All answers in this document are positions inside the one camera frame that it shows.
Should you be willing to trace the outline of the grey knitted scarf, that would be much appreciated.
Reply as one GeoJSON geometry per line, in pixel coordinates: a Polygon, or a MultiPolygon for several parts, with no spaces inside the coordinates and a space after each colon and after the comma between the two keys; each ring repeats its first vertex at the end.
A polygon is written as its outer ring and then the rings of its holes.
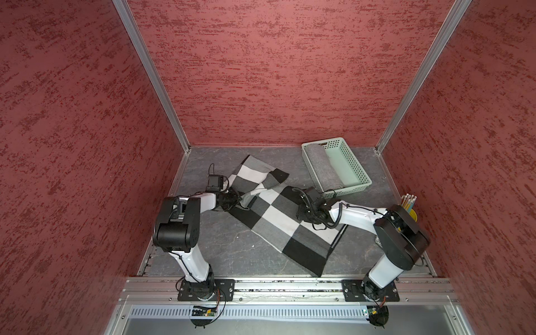
{"type": "Polygon", "coordinates": [[[329,157],[322,145],[312,144],[305,146],[305,152],[311,166],[318,177],[323,191],[337,190],[344,187],[336,170],[332,167],[329,157]]]}

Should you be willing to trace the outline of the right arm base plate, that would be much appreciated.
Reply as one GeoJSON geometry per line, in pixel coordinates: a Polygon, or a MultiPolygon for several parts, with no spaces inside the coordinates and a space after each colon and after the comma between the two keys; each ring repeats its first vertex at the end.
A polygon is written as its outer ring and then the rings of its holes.
{"type": "Polygon", "coordinates": [[[347,279],[341,281],[342,292],[346,302],[399,302],[400,297],[395,282],[384,288],[378,288],[372,281],[347,279]]]}

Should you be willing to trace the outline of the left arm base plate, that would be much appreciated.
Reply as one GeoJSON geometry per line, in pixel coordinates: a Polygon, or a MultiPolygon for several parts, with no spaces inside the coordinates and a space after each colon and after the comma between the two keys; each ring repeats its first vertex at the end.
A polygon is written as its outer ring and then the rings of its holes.
{"type": "Polygon", "coordinates": [[[176,285],[179,302],[231,302],[235,293],[236,280],[215,279],[203,283],[182,281],[176,285]]]}

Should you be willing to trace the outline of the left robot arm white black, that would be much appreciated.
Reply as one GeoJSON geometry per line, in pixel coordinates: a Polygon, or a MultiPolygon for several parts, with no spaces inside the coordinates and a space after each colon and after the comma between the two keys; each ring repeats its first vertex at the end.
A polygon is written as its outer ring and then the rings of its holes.
{"type": "Polygon", "coordinates": [[[152,240],[156,247],[170,254],[184,272],[179,288],[181,299],[233,299],[235,281],[215,279],[212,266],[203,258],[198,242],[201,214],[215,209],[229,210],[239,202],[240,196],[233,190],[164,199],[152,240]]]}

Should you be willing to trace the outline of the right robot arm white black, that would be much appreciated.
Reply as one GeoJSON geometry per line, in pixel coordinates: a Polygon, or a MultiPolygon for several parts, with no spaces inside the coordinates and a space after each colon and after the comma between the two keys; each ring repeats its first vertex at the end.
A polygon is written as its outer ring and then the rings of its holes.
{"type": "Polygon", "coordinates": [[[413,269],[431,241],[410,213],[400,205],[372,208],[338,198],[325,199],[315,188],[293,188],[303,204],[297,218],[328,230],[351,226],[376,236],[383,256],[362,279],[360,293],[370,301],[387,296],[388,287],[403,272],[413,269]]]}

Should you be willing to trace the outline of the black white checkered scarf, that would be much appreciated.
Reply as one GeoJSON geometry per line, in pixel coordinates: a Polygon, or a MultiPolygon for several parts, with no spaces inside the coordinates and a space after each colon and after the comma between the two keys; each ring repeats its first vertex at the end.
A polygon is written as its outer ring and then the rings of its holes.
{"type": "Polygon", "coordinates": [[[301,193],[286,184],[288,176],[247,156],[228,178],[230,190],[241,197],[229,213],[279,253],[319,277],[346,229],[299,220],[304,201],[301,193]]]}

